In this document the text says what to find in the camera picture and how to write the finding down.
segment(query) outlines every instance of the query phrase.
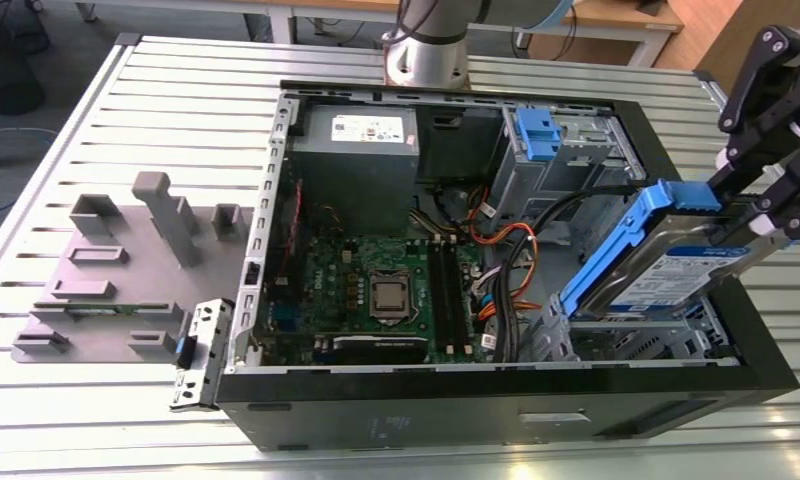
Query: power supply label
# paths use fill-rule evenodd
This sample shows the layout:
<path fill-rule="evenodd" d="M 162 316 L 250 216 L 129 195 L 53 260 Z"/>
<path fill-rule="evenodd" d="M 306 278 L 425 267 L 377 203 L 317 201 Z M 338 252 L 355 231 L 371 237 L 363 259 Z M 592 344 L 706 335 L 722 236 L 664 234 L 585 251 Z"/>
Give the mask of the power supply label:
<path fill-rule="evenodd" d="M 331 141 L 403 143 L 402 118 L 337 115 L 331 119 Z"/>
<path fill-rule="evenodd" d="M 748 253 L 746 247 L 670 248 L 616 297 L 610 310 L 645 312 L 678 305 L 710 281 L 710 272 Z"/>

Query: slotted aluminum table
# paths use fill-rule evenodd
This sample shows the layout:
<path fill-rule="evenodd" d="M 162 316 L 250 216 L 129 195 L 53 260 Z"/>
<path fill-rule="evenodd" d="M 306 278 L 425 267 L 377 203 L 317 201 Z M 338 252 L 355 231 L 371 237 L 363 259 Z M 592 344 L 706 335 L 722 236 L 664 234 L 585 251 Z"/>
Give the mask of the slotted aluminum table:
<path fill-rule="evenodd" d="M 712 173 L 721 96 L 688 73 L 480 57 L 469 70 L 478 90 L 638 101 L 682 176 Z M 167 412 L 167 365 L 13 363 L 77 195 L 135 204 L 134 175 L 154 169 L 193 206 L 253 203 L 278 81 L 375 84 L 381 72 L 369 50 L 158 37 L 113 48 L 0 229 L 0 474 L 800 478 L 800 390 L 645 441 L 263 455 L 223 414 Z M 800 246 L 742 280 L 800 380 Z"/>

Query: cpu socket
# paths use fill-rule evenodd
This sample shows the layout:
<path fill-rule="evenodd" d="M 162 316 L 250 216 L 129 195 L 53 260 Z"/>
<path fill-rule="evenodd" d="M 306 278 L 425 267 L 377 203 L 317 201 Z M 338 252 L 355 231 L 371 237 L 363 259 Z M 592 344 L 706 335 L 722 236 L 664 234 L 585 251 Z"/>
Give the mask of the cpu socket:
<path fill-rule="evenodd" d="M 370 272 L 370 317 L 385 326 L 397 325 L 409 318 L 409 301 L 409 272 Z"/>

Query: ram slot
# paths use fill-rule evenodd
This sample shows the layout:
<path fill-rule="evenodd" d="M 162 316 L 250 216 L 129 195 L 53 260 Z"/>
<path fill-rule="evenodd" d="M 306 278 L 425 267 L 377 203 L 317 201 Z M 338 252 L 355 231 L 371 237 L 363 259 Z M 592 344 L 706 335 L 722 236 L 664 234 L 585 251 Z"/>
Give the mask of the ram slot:
<path fill-rule="evenodd" d="M 446 289 L 444 283 L 444 246 L 432 242 L 426 249 L 426 270 L 429 272 L 429 300 L 432 305 L 433 324 L 436 328 L 436 348 L 448 352 L 453 349 L 450 336 L 453 326 L 448 310 Z"/>
<path fill-rule="evenodd" d="M 448 311 L 450 312 L 453 351 L 470 353 L 468 326 L 465 324 L 465 308 L 462 306 L 462 274 L 456 259 L 456 245 L 442 249 L 442 276 L 446 290 Z"/>

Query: floor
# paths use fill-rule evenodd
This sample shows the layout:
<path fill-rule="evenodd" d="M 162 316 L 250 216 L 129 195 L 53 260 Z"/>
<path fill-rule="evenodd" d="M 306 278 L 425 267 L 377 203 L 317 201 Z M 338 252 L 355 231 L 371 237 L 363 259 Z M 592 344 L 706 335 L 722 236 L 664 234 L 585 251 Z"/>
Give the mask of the floor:
<path fill-rule="evenodd" d="M 0 115 L 0 128 L 37 127 L 58 130 L 106 57 L 121 32 L 147 35 L 246 41 L 242 15 L 233 13 L 166 10 L 157 8 L 95 7 L 98 21 L 83 23 L 73 4 L 46 2 L 41 20 L 49 33 L 50 48 L 29 57 L 29 63 L 46 92 L 45 104 L 34 112 L 7 117 Z M 338 45 L 375 48 L 375 38 L 386 24 L 342 21 L 325 26 L 326 35 L 314 35 L 307 19 L 298 19 L 298 42 L 309 45 Z M 468 48 L 472 55 L 512 57 L 509 34 L 470 31 Z M 43 132 L 0 134 L 0 207 L 19 194 L 46 153 L 50 142 Z M 0 212 L 0 224 L 7 210 Z"/>

